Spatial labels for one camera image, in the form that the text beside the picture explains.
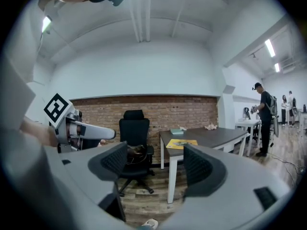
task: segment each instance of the woman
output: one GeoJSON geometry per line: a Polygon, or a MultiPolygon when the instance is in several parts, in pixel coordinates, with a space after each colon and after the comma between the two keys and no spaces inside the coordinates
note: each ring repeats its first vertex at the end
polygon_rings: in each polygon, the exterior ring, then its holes
{"type": "Polygon", "coordinates": [[[282,102],[282,125],[283,126],[286,123],[286,109],[287,109],[287,99],[286,99],[286,96],[283,95],[283,102],[282,102]]]}

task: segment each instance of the paper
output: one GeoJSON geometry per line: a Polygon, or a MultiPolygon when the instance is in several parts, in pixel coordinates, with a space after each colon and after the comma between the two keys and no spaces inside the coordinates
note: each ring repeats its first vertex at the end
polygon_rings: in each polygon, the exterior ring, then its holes
{"type": "Polygon", "coordinates": [[[185,144],[198,145],[197,140],[171,139],[166,148],[183,150],[185,144]]]}

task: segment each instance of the fluorescent light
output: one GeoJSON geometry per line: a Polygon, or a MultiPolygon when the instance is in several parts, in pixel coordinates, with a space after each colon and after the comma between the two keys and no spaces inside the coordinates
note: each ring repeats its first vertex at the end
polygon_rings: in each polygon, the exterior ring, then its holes
{"type": "Polygon", "coordinates": [[[48,17],[45,17],[43,20],[42,32],[46,30],[46,28],[49,26],[50,23],[51,23],[51,20],[48,17]]]}
{"type": "Polygon", "coordinates": [[[278,63],[275,64],[275,70],[276,70],[276,72],[279,72],[279,64],[278,63]]]}
{"type": "Polygon", "coordinates": [[[268,39],[267,41],[265,41],[265,44],[269,50],[269,53],[271,55],[271,57],[274,57],[275,56],[275,52],[274,52],[274,49],[273,49],[273,46],[271,44],[271,41],[268,39]]]}

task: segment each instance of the table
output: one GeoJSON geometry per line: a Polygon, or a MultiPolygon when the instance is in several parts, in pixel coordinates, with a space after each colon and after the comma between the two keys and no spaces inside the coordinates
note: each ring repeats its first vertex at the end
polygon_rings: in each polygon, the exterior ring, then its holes
{"type": "MultiPolygon", "coordinates": [[[[205,128],[193,128],[183,131],[183,135],[173,135],[170,131],[160,131],[161,141],[161,169],[164,169],[164,147],[171,139],[188,139],[197,140],[198,145],[209,147],[212,149],[221,149],[227,145],[235,144],[243,139],[239,156],[243,156],[245,139],[247,131],[240,129],[217,128],[215,130],[207,130],[205,128]]],[[[174,200],[177,162],[183,159],[183,149],[169,149],[169,180],[167,202],[171,204],[174,200]]]]}
{"type": "Polygon", "coordinates": [[[301,137],[304,133],[304,120],[307,119],[307,112],[303,112],[303,110],[298,111],[299,114],[299,132],[301,133],[301,137]]]}
{"type": "Polygon", "coordinates": [[[258,140],[257,140],[257,147],[259,147],[260,144],[260,131],[261,131],[261,121],[260,120],[251,120],[247,119],[242,122],[236,122],[236,126],[244,127],[245,130],[247,130],[248,127],[250,127],[250,137],[249,137],[249,143],[248,143],[248,153],[247,156],[249,156],[250,149],[251,149],[251,143],[253,141],[253,134],[254,134],[254,126],[260,125],[259,126],[259,131],[258,131],[258,140]]]}

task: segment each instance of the black t-shirt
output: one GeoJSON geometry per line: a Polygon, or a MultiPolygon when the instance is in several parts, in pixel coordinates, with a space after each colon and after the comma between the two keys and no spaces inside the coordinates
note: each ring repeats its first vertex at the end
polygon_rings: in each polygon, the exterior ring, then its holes
{"type": "Polygon", "coordinates": [[[272,115],[271,115],[271,112],[268,108],[268,106],[270,106],[270,104],[271,104],[271,95],[268,92],[263,91],[261,93],[261,101],[260,102],[264,103],[264,108],[259,110],[260,119],[262,121],[271,121],[272,115]]]}

